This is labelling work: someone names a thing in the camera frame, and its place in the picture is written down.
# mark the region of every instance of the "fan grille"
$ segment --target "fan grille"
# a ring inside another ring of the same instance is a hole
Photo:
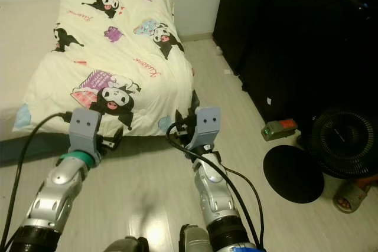
[[[378,170],[374,125],[348,110],[328,110],[314,123],[310,152],[325,173],[339,178],[373,175]]]

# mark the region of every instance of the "slipper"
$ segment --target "slipper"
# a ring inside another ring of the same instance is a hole
[[[368,185],[365,187],[365,190],[362,190],[356,183],[348,181],[337,191],[333,198],[333,204],[339,211],[345,214],[355,212],[367,196],[371,187],[371,185]]]

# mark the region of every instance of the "baseboard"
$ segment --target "baseboard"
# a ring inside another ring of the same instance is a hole
[[[195,35],[179,35],[180,40],[185,41],[200,41],[200,40],[207,40],[209,38],[213,38],[212,32],[205,32],[204,34],[195,34]]]

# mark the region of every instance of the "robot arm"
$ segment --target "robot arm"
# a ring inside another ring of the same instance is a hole
[[[56,250],[73,201],[82,189],[88,170],[101,161],[100,142],[111,149],[119,142],[119,137],[104,142],[97,135],[100,121],[101,114],[98,112],[85,109],[73,112],[69,152],[60,157],[57,167],[42,183],[15,235],[11,252]]]
[[[186,120],[189,125],[185,131],[181,131],[183,129],[179,127],[178,135],[181,136],[181,141],[185,144],[185,141],[188,141],[187,135],[192,133],[192,138],[185,147],[208,159],[226,173],[220,163],[219,153],[213,152],[214,140],[220,126],[219,108],[197,107],[194,117],[195,119]],[[205,237],[207,235],[205,231],[195,225],[183,227],[180,237],[180,252],[238,251],[237,249],[253,251],[256,246],[249,242],[247,232],[234,207],[232,195],[224,178],[206,162],[190,154],[186,154],[186,157],[193,162],[195,185],[200,193],[200,204],[208,237]]]

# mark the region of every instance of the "black round fan base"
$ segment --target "black round fan base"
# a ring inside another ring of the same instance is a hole
[[[266,154],[263,167],[269,185],[291,202],[310,203],[323,192],[320,167],[309,154],[296,147],[274,147]]]

